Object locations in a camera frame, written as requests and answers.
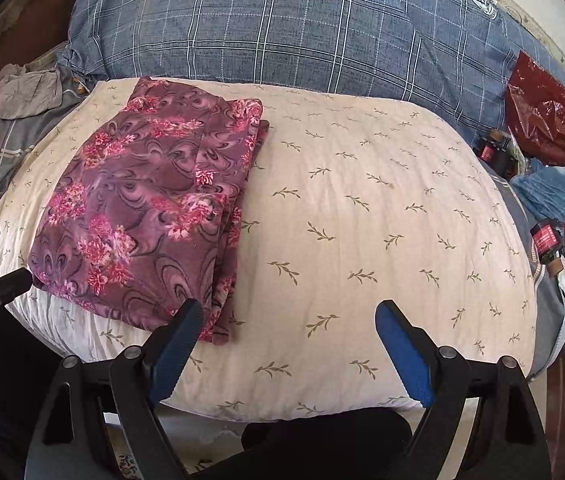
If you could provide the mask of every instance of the dark red bag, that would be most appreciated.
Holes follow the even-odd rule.
[[[565,166],[565,87],[523,51],[507,84],[505,113],[525,154]]]

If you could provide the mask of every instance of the blue gripper pad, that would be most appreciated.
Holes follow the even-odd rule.
[[[202,321],[202,307],[196,302],[154,364],[149,389],[149,400],[154,406],[174,392],[182,369],[187,364],[202,330]]]
[[[409,397],[420,400],[424,408],[434,403],[435,393],[429,378],[429,367],[412,345],[398,320],[384,304],[376,308],[376,332],[399,373]]]

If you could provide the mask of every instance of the plaid fabric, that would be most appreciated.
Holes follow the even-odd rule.
[[[537,40],[476,0],[77,0],[59,59],[91,84],[173,76],[408,100],[471,143],[503,127],[521,49],[565,84]]]

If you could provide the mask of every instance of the mattress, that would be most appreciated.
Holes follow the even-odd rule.
[[[0,275],[24,265],[73,154],[136,82],[99,82],[27,156],[0,201]],[[194,84],[260,99],[271,130],[245,193],[230,341],[195,346],[168,405],[240,421],[414,407],[375,333],[385,299],[438,345],[490,362],[510,354],[530,371],[537,304],[525,247],[451,126],[407,102]],[[37,289],[8,308],[85,361],[149,335]]]

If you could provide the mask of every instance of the red label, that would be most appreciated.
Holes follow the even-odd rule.
[[[533,243],[536,245],[538,254],[544,254],[556,245],[558,240],[551,226],[546,225],[541,227],[533,236]]]
[[[480,153],[480,158],[485,162],[489,162],[492,158],[494,158],[494,153],[496,153],[494,148],[491,146],[485,146],[483,148],[483,152]]]

